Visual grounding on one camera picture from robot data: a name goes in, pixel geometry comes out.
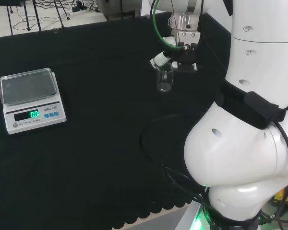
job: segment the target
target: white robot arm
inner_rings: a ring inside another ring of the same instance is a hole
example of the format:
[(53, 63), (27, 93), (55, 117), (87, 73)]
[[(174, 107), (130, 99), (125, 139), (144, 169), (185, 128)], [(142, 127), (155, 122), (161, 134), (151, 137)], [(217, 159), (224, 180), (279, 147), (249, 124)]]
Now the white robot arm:
[[(173, 5), (170, 0), (157, 0), (154, 4), (157, 5), (158, 9), (173, 12), (168, 21), (169, 26), (172, 28), (173, 37), (163, 39), (166, 41), (170, 40), (168, 42), (170, 46), (184, 46), (186, 51), (180, 53), (171, 52), (170, 50), (161, 52), (151, 59), (151, 64), (157, 69), (170, 62), (172, 70), (196, 71), (195, 49), (201, 37), (201, 33), (198, 30), (201, 11), (211, 14), (229, 31), (231, 30), (232, 18), (228, 15), (222, 0), (206, 0), (203, 8), (201, 8), (201, 0), (172, 2)], [(188, 59), (186, 56), (194, 57), (194, 59)]]
[[(173, 0), (175, 12), (186, 12), (191, 2)], [(197, 0), (194, 12), (198, 12), (200, 2)], [(204, 12), (213, 4), (223, 4), (222, 0), (204, 2)], [(172, 11), (169, 0), (160, 0), (158, 8)], [(227, 19), (215, 19), (225, 28), (228, 25)], [(236, 90), (255, 92), (286, 109), (288, 0), (233, 0), (230, 31), (226, 81)], [(288, 135), (288, 111), (280, 124)], [(256, 217), (263, 205), (288, 185), (288, 148), (275, 124), (259, 129), (217, 103), (189, 133), (184, 157), (191, 176), (210, 187), (211, 206), (228, 219)], [(210, 229), (204, 215), (201, 221), (204, 230)]]

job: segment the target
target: cable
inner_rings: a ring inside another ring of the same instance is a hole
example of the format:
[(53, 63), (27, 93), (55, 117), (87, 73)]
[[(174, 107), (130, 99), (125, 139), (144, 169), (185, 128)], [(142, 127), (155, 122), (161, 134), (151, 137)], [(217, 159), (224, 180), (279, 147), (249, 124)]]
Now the cable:
[[(284, 131), (284, 129), (282, 128), (282, 126), (278, 123), (278, 122), (275, 122), (275, 125), (276, 127), (278, 128), (278, 130), (280, 131), (282, 137), (284, 138), (285, 140), (285, 143), (287, 145), (287, 149), (288, 149), (288, 136), (286, 134), (286, 132)], [(270, 223), (272, 222), (273, 220), (276, 220), (279, 224), (279, 228), (281, 230), (284, 230), (283, 226), (282, 226), (282, 223), (288, 223), (288, 220), (281, 220), (281, 216), (285, 214), (283, 208), (285, 206), (285, 202), (288, 198), (288, 187), (285, 189), (285, 192), (284, 192), (284, 196), (283, 196), (283, 199), (281, 200), (280, 204), (279, 204), (279, 207), (277, 208), (277, 211), (274, 215), (270, 216), (269, 218), (267, 218), (266, 220), (264, 221), (261, 221), (261, 225), (263, 224), (266, 224), (266, 223)]]
[(17, 23), (16, 25), (13, 25), (13, 29), (15, 29), (15, 30), (26, 30), (27, 28), (24, 28), (24, 29), (16, 29), (15, 28), (15, 26), (17, 26), (17, 25), (19, 25), (20, 23), (25, 23), (26, 21), (21, 21), (21, 22), (19, 22), (19, 23)]
[(99, 11), (98, 11), (98, 7), (94, 6), (94, 3), (87, 2), (85, 5), (87, 6), (88, 4), (91, 4), (91, 6), (89, 6), (89, 10), (90, 10), (90, 11), (99, 12)]
[(157, 5), (159, 3), (160, 0), (156, 0), (156, 3), (154, 5), (154, 12), (153, 12), (153, 22), (154, 22), (154, 27), (155, 27), (155, 31), (158, 35), (158, 37), (161, 39), (161, 41), (167, 45), (168, 47), (174, 49), (174, 50), (182, 50), (182, 47), (181, 46), (173, 46), (172, 44), (168, 43), (160, 34), (160, 32), (158, 31), (158, 28), (157, 28), (157, 24), (156, 24), (156, 9), (157, 9)]
[[(40, 7), (40, 8), (43, 8), (43, 9), (50, 9), (50, 8), (55, 8), (56, 6), (55, 5), (52, 5), (52, 3), (54, 4), (54, 2), (50, 2), (50, 1), (45, 1), (45, 0), (42, 0), (43, 2), (41, 2), (41, 0), (38, 0), (38, 2), (36, 2), (36, 6), (37, 7)], [(66, 2), (63, 4), (63, 6), (65, 5), (68, 5), (68, 4), (72, 4), (73, 1), (71, 2)]]
[(202, 0), (202, 3), (201, 3), (201, 12), (200, 12), (200, 17), (199, 17), (199, 19), (198, 19), (198, 25), (199, 25), (198, 32), (202, 32), (202, 16), (203, 16), (203, 11), (204, 11), (204, 0)]
[[(177, 117), (187, 117), (188, 115), (167, 115), (167, 116), (163, 116), (163, 117), (160, 117), (160, 118), (157, 118), (157, 119), (154, 119), (150, 124), (153, 124), (157, 121), (160, 121), (160, 120), (166, 120), (166, 119), (172, 119), (172, 118), (177, 118)], [(186, 179), (188, 179), (189, 181), (191, 182), (194, 182), (194, 180), (191, 180), (188, 176), (176, 171), (176, 170), (173, 170), (169, 167), (167, 167), (166, 165), (162, 165), (162, 164), (159, 164), (157, 163), (147, 152), (146, 150), (144, 149), (143, 147), (143, 137), (144, 137), (144, 134), (146, 133), (147, 129), (150, 127), (150, 124), (147, 125), (143, 130), (142, 132), (140, 133), (140, 136), (139, 136), (139, 145), (140, 145), (140, 150), (142, 152), (142, 154), (149, 160), (151, 161), (152, 163), (154, 163), (155, 165), (157, 165), (158, 167), (162, 168), (163, 170), (168, 170), (170, 172), (173, 172), (175, 173), (176, 175), (178, 176), (181, 176), (181, 177), (184, 177)], [(187, 189), (183, 188), (181, 185), (179, 185), (171, 176), (168, 172), (166, 172), (168, 177), (170, 178), (170, 180), (180, 189), (182, 190), (184, 193), (188, 194), (190, 197), (192, 197), (192, 200), (201, 204), (201, 205), (204, 205), (208, 210), (212, 210), (214, 211), (215, 213), (217, 213), (219, 216), (223, 216), (220, 212), (218, 212), (216, 209), (214, 209), (213, 207), (211, 207), (210, 203), (209, 203), (209, 200), (208, 200), (208, 196), (207, 196), (207, 193), (205, 192), (200, 192), (200, 195), (194, 193), (194, 192), (191, 192), (191, 191), (188, 191)]]
[(178, 31), (178, 28), (177, 28), (177, 23), (176, 23), (176, 17), (175, 17), (175, 12), (174, 12), (174, 4), (173, 4), (173, 0), (171, 0), (171, 4), (172, 4), (172, 10), (173, 10), (173, 17), (174, 17), (174, 22), (175, 22), (175, 26), (176, 26), (176, 30), (177, 30), (177, 34), (178, 34), (178, 40), (180, 42), (180, 35), (179, 35), (179, 31)]
[(18, 15), (18, 16), (21, 18), (21, 20), (23, 21), (24, 19), (19, 15), (17, 6), (16, 6), (16, 10), (17, 10), (17, 15)]
[(150, 7), (150, 14), (149, 14), (150, 18), (153, 18), (152, 16), (153, 16), (153, 9), (154, 9), (155, 2), (156, 0), (153, 0), (152, 6)]
[[(278, 128), (278, 130), (280, 131), (281, 135), (283, 136), (283, 138), (284, 138), (284, 140), (286, 142), (287, 148), (288, 148), (288, 136), (287, 136), (286, 132), (283, 130), (282, 126), (278, 122), (275, 122), (275, 125)], [(280, 221), (280, 212), (282, 211), (282, 209), (283, 209), (283, 207), (285, 205), (285, 201), (287, 200), (287, 198), (288, 198), (288, 187), (287, 187), (287, 189), (285, 189), (283, 199), (280, 202), (280, 205), (279, 205), (279, 207), (278, 207), (278, 209), (276, 211), (276, 214), (275, 214), (276, 219), (278, 221), (278, 224), (279, 224), (279, 227), (280, 227), (281, 230), (284, 230), (284, 229), (283, 229), (283, 226), (282, 226), (281, 221)]]
[(269, 214), (266, 214), (265, 212), (261, 211), (260, 212), (263, 216), (267, 217), (267, 218), (273, 218), (272, 216), (270, 216)]

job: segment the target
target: white equipment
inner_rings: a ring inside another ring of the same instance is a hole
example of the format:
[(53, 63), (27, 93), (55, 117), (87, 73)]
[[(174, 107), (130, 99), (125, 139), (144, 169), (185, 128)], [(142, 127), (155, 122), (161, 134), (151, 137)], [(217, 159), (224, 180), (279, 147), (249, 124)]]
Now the white equipment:
[(0, 95), (9, 134), (66, 121), (57, 81), (50, 69), (0, 78)]
[[(199, 16), (201, 0), (173, 0), (173, 5), (181, 17), (190, 14), (188, 6), (195, 5), (192, 14)], [(288, 0), (233, 0), (231, 30), (231, 17), (221, 5), (222, 0), (204, 0), (203, 12), (213, 12), (212, 17), (218, 10), (222, 12), (214, 18), (232, 32), (226, 81), (285, 109)], [(160, 0), (158, 9), (171, 12), (171, 1)], [(288, 111), (280, 124), (288, 136)], [(288, 149), (275, 125), (260, 130), (216, 103), (189, 133), (184, 157), (191, 176), (210, 187), (211, 206), (232, 220), (254, 218), (273, 195), (288, 185)], [(204, 215), (201, 226), (210, 229)]]

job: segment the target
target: green digital readout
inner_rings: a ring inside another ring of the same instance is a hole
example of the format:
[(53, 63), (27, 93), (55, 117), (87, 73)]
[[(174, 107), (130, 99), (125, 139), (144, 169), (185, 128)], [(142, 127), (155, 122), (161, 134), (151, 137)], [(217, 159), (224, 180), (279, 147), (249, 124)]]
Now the green digital readout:
[(30, 119), (30, 118), (35, 118), (35, 117), (39, 117), (39, 111), (37, 109), (19, 113), (19, 114), (14, 114), (15, 121), (22, 121), (25, 119)]
[(38, 117), (38, 116), (39, 116), (38, 110), (35, 110), (35, 111), (31, 111), (31, 112), (30, 112), (30, 118), (34, 118), (34, 117)]

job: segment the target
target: black table surface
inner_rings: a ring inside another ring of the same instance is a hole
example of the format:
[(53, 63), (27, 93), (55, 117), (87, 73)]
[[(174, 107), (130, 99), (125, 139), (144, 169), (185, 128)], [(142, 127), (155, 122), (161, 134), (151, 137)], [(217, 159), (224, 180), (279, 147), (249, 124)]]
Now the black table surface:
[[(170, 35), (169, 16), (157, 16), (163, 36)], [(207, 15), (203, 24), (227, 66), (230, 34)], [(119, 229), (191, 201), (145, 158), (139, 135), (150, 124), (149, 154), (159, 162), (167, 154), (169, 167), (188, 174), (185, 138), (213, 102), (224, 70), (200, 42), (203, 68), (175, 74), (173, 90), (160, 93), (149, 60), (162, 50), (146, 17), (0, 38), (0, 76), (51, 68), (67, 116), (8, 135), (0, 103), (0, 230)], [(167, 115), (183, 116), (151, 123)]]

